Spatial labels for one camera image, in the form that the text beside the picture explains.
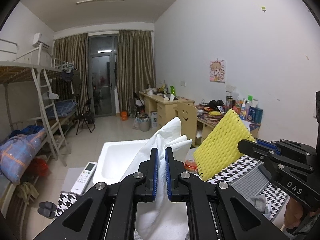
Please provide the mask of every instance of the white paper towel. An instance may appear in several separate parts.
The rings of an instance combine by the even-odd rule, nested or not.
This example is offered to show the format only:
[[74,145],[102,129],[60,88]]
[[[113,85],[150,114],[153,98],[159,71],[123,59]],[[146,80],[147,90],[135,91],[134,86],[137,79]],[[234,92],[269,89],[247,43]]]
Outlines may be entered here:
[[158,149],[158,184],[156,200],[153,203],[138,203],[136,230],[144,240],[184,240],[188,232],[188,217],[185,203],[171,203],[168,200],[164,150],[172,147],[176,160],[183,161],[191,147],[192,140],[181,134],[178,117],[163,126],[137,153],[124,173],[124,177],[137,172],[141,162],[149,160],[151,148]]

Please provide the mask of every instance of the trash can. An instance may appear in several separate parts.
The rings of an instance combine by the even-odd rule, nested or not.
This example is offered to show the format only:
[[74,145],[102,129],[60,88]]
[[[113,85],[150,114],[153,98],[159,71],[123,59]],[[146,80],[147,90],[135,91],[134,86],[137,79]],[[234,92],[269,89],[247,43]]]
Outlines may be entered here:
[[146,132],[150,130],[150,119],[138,119],[140,131]]

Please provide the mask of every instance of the ceiling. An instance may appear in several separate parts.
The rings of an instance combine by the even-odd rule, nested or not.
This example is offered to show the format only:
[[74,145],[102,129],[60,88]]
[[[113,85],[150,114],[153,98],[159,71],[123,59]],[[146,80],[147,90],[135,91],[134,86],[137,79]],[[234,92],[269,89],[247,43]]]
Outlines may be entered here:
[[175,0],[125,0],[76,5],[77,1],[81,0],[21,0],[54,31],[103,23],[154,23],[175,2]]

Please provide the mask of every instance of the human hand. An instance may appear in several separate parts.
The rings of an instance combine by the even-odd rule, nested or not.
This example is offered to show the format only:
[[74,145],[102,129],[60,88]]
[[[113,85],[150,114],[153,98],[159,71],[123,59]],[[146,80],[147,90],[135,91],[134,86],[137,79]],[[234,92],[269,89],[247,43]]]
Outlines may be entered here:
[[[313,217],[320,214],[320,209],[316,212],[310,212],[309,216]],[[290,198],[287,203],[286,211],[284,213],[284,226],[288,229],[296,228],[301,223],[301,218],[303,215],[303,207],[295,199]]]

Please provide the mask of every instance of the cardboard box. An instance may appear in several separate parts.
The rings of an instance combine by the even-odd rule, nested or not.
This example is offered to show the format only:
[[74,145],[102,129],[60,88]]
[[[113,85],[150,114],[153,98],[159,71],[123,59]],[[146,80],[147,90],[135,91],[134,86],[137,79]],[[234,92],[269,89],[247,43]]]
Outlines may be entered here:
[[151,117],[151,128],[156,128],[157,127],[158,112],[151,111],[150,112],[150,117]]

